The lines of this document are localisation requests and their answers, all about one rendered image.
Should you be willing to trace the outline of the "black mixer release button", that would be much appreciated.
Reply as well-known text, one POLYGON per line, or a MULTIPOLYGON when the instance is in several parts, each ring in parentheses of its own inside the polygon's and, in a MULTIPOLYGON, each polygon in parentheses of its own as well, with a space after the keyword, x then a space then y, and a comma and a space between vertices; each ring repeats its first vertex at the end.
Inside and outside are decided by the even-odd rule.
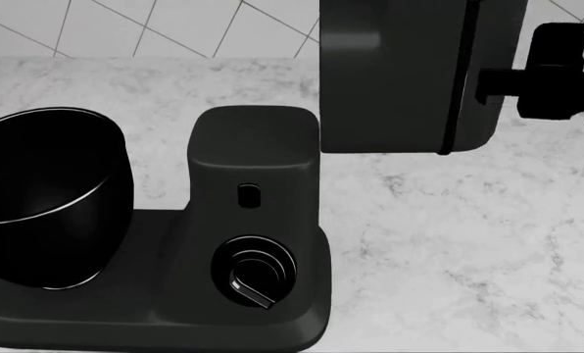
POLYGON ((261 206, 261 189, 257 184, 239 184, 237 197, 238 205, 241 208, 253 209, 261 206))

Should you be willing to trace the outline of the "black mixing bowl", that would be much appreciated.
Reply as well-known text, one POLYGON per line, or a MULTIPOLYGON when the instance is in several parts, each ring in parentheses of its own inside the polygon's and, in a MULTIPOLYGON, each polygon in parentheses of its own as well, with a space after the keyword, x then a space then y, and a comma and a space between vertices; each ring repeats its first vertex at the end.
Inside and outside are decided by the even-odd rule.
POLYGON ((134 204, 125 137, 82 108, 0 118, 0 278, 64 290, 98 276, 134 204))

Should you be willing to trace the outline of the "black mixer speed dial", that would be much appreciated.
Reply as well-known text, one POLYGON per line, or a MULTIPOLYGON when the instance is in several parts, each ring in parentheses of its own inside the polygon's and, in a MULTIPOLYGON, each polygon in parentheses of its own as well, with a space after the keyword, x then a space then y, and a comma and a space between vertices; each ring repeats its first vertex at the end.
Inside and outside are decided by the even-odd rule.
POLYGON ((219 246, 211 261, 211 277, 231 302, 269 310, 293 289, 297 266, 292 252, 281 243, 250 234, 219 246))

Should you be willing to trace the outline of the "dark grey stand mixer base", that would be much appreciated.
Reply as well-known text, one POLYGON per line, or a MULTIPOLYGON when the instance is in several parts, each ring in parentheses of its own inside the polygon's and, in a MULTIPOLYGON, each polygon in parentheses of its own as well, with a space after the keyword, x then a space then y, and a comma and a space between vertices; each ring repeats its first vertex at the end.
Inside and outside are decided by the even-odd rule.
POLYGON ((318 122, 302 108, 212 108, 187 147, 190 199, 181 210, 133 213, 107 267, 64 290, 0 278, 0 346, 136 353, 299 352, 326 331, 331 259, 318 225, 318 122), (257 184, 259 208, 238 205, 257 184), (226 299, 211 277, 214 252, 234 237, 276 240, 296 282, 273 308, 226 299))

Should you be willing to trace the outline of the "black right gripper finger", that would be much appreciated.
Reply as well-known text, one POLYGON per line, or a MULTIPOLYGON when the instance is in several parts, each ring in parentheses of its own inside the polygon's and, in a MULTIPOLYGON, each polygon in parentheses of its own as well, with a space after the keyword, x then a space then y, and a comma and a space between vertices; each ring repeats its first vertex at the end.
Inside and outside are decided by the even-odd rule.
POLYGON ((477 76, 475 99, 486 105, 489 96, 524 96, 530 79, 531 73, 527 70, 481 69, 477 76))

